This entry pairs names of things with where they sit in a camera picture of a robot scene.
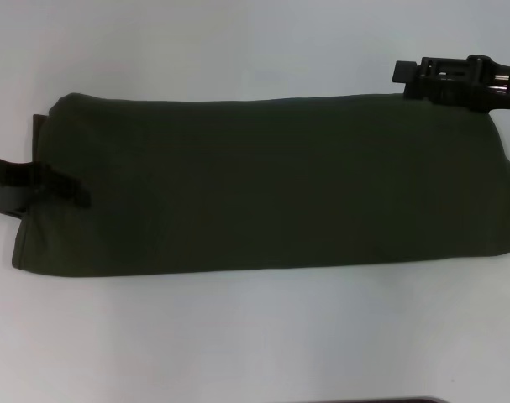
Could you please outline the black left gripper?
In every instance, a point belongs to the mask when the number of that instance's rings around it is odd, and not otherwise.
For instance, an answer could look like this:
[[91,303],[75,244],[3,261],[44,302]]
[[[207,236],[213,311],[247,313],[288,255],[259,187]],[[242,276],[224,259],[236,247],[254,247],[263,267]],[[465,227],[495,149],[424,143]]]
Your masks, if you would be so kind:
[[91,196],[82,182],[44,163],[13,163],[0,159],[0,214],[22,217],[36,201],[58,198],[89,208]]

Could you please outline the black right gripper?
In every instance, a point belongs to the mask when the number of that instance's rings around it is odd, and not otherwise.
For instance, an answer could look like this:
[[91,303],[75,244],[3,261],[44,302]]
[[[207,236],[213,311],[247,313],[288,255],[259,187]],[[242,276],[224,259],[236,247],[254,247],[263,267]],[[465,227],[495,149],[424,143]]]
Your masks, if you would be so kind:
[[470,110],[489,113],[510,110],[510,66],[484,55],[467,60],[422,58],[396,62],[392,82],[403,84],[403,97],[427,99],[438,104],[463,104]]

